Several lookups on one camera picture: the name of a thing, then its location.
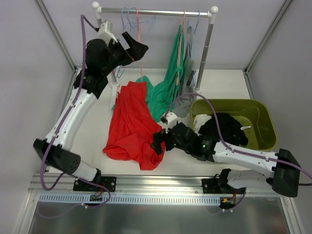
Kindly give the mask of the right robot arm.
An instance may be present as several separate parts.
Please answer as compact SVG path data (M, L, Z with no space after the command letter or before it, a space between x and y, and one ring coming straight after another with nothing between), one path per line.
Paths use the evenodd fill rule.
M190 127L178 123L154 133L151 148L160 155L178 148L199 161L227 163L243 167L242 171L224 169L219 174L218 189L227 194L247 187L267 188L279 195L297 197L300 165L286 149L262 152L223 143L219 139L197 135Z

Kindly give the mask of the white tank top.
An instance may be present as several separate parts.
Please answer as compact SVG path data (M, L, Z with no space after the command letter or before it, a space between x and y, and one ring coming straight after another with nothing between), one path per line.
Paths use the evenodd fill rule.
M196 115L193 121L193 130L195 133L198 133L200 128L209 120L212 119L212 116L207 114Z

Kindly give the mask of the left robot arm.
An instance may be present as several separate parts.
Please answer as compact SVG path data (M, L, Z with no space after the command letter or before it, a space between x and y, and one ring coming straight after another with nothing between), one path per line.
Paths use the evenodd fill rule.
M70 150L86 114L108 84L108 75L118 66L141 60L149 49L128 32L122 33L122 36L129 46L127 49L114 39L92 39L85 44L84 64L65 109L49 134L44 139L35 139L33 143L42 161L41 174L44 174L45 166L51 166L63 174L80 179L91 191L103 185L101 171Z

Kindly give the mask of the black tank top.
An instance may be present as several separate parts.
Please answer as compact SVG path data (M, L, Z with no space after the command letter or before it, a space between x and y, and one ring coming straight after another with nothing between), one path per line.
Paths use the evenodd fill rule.
M228 113L216 113L216 116L221 135L225 142L243 147L248 145L249 140L244 131L241 130L242 125L239 121L230 116ZM203 126L200 127L199 134L206 137L220 139L214 116L212 116L212 119L208 120Z

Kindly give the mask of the salmon wire hanger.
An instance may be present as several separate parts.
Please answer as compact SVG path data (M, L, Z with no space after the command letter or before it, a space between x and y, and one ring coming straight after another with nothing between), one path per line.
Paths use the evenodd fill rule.
M179 32L179 46L178 46L178 56L177 56L177 76L176 76L176 86L179 84L179 77L180 77L180 64L181 64L181 47L182 47L182 34L184 28L184 21L185 21L185 11L183 11L183 20L180 21L180 32Z

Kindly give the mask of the light blue wire hanger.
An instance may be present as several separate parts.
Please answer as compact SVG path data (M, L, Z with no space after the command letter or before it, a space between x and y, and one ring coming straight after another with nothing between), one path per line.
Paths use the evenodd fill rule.
M122 32L125 32L126 28L127 28L127 23L125 23L124 21L124 18L123 18L123 14L124 14L124 11L125 11L125 7L122 8L121 10L121 23L122 23ZM121 78L121 76L123 75L125 71L125 68L122 69L121 66L119 66L117 69L116 69L116 78Z

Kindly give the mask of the red tank top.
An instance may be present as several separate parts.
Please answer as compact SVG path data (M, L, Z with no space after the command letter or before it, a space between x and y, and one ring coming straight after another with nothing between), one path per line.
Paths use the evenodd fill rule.
M163 160L151 148L153 134L162 130L146 104L146 82L130 81L122 86L113 111L108 140L103 148L114 160L133 160L141 170L152 171Z

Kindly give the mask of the green tank top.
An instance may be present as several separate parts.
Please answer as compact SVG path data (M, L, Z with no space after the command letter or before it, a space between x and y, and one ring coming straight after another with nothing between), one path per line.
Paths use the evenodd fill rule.
M178 46L179 46L179 32L181 26L178 27L178 32L175 37L173 48L171 51L169 64L165 74L165 78L162 82L153 86L147 76L138 78L136 82L146 83L146 104L149 108L152 118L155 122L160 122L163 114L168 110L174 99L177 98L177 93L181 85L181 79L183 76L183 59L184 59L184 34L182 34L182 47L181 47L181 64L180 64L180 77L179 84L176 86L176 76L177 76L177 56L178 56Z

